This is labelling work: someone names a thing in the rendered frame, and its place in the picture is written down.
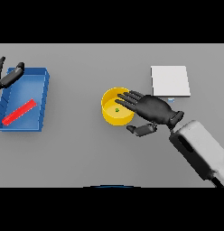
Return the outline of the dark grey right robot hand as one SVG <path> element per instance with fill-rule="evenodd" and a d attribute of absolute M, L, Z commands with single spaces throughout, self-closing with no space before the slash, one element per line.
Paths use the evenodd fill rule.
<path fill-rule="evenodd" d="M 138 137 L 155 133 L 158 125 L 166 125 L 169 130 L 182 120 L 183 111 L 173 111 L 172 108 L 159 97 L 143 95 L 139 92 L 130 90 L 123 94 L 118 94 L 115 102 L 138 116 L 148 121 L 148 124 L 141 126 L 128 125 L 126 129 Z"/>

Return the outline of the red beaker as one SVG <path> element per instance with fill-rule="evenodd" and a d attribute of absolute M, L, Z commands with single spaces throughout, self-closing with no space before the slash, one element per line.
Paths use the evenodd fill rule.
<path fill-rule="evenodd" d="M 12 122 L 17 120 L 18 118 L 20 118 L 21 116 L 23 116 L 24 114 L 26 114 L 28 111 L 32 110 L 36 106 L 37 103 L 31 98 L 29 101 L 16 108 L 12 113 L 5 116 L 2 119 L 2 124 L 4 126 L 10 125 Z"/>

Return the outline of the yellow bowl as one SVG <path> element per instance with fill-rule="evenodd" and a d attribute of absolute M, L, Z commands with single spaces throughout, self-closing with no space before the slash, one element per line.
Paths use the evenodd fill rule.
<path fill-rule="evenodd" d="M 118 94 L 128 92 L 127 88 L 114 87 L 107 90 L 101 98 L 101 113 L 104 119 L 113 126 L 123 126 L 130 123 L 134 117 L 134 112 L 115 102 Z"/>

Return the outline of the blue tray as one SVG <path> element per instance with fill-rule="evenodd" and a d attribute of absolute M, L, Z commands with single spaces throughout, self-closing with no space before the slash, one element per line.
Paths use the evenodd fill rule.
<path fill-rule="evenodd" d="M 46 68 L 25 68 L 24 74 L 9 88 L 4 88 L 0 96 L 0 131 L 2 132 L 40 132 L 50 75 Z M 9 125 L 2 120 L 14 110 L 33 99 L 36 106 Z"/>

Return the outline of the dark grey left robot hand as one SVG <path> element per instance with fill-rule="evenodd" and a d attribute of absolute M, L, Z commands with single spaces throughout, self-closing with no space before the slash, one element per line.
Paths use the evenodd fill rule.
<path fill-rule="evenodd" d="M 12 70 L 5 77 L 1 77 L 5 62 L 5 57 L 0 58 L 0 89 L 9 88 L 24 74 L 24 63 L 19 62 L 14 70 Z"/>

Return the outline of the pale square measuring scale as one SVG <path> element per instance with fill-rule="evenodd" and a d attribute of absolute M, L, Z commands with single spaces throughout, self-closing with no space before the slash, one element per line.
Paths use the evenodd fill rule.
<path fill-rule="evenodd" d="M 185 66 L 152 66 L 151 78 L 155 97 L 190 97 Z"/>

